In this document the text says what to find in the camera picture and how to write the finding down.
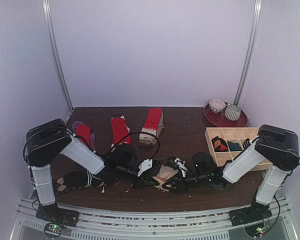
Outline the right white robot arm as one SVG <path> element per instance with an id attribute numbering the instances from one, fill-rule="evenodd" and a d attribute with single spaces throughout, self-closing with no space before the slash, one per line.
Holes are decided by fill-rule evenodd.
<path id="1" fill-rule="evenodd" d="M 298 166 L 299 139 L 293 131 L 263 124 L 250 145 L 223 166 L 217 166 L 213 157 L 205 152 L 196 153 L 191 160 L 194 173 L 188 171 L 183 161 L 169 158 L 168 179 L 163 185 L 165 190 L 183 193 L 189 184 L 203 181 L 223 191 L 261 162 L 271 162 L 272 166 L 254 194 L 255 203 L 246 210 L 248 219 L 256 221 L 266 212 L 265 206 L 270 204 L 289 173 Z"/>

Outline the beige striped maroon sock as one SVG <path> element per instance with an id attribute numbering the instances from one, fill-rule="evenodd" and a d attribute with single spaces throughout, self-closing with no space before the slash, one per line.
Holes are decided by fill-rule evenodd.
<path id="1" fill-rule="evenodd" d="M 179 169 L 164 164 L 153 165 L 151 168 L 154 187 L 164 192 L 172 190 L 173 184 L 171 181 L 178 175 Z"/>

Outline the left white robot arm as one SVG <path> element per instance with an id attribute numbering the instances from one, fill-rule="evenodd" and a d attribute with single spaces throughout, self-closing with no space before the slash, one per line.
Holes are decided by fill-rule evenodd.
<path id="1" fill-rule="evenodd" d="M 83 136 L 66 128 L 60 118 L 30 129 L 26 134 L 23 158 L 30 169 L 43 215 L 51 222 L 59 221 L 62 211 L 57 207 L 57 192 L 106 185 L 116 172 L 125 174 L 138 184 L 151 186 L 153 183 L 146 181 L 146 175 L 156 176 L 161 164 L 154 159 L 145 159 L 139 163 L 137 170 L 132 170 L 129 163 L 135 154 L 133 148 L 123 143 L 127 137 L 128 134 L 124 135 L 109 152 L 99 155 Z M 51 164 L 59 155 L 69 158 L 84 170 L 65 175 L 63 181 L 54 186 Z"/>

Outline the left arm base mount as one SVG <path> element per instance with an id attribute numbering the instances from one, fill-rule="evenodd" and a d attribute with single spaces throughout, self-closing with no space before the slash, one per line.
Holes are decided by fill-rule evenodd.
<path id="1" fill-rule="evenodd" d="M 50 239 L 59 238 L 67 227 L 76 227 L 79 212 L 58 207 L 56 203 L 42 206 L 39 204 L 35 217 L 46 221 L 43 233 Z"/>

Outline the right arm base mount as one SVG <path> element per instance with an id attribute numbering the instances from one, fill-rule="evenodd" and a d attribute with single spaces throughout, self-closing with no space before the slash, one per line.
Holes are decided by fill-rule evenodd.
<path id="1" fill-rule="evenodd" d="M 244 226 L 245 233 L 253 238 L 262 237 L 267 229 L 266 221 L 270 224 L 273 215 L 270 205 L 252 202 L 250 206 L 231 210 L 229 218 L 233 227 Z"/>

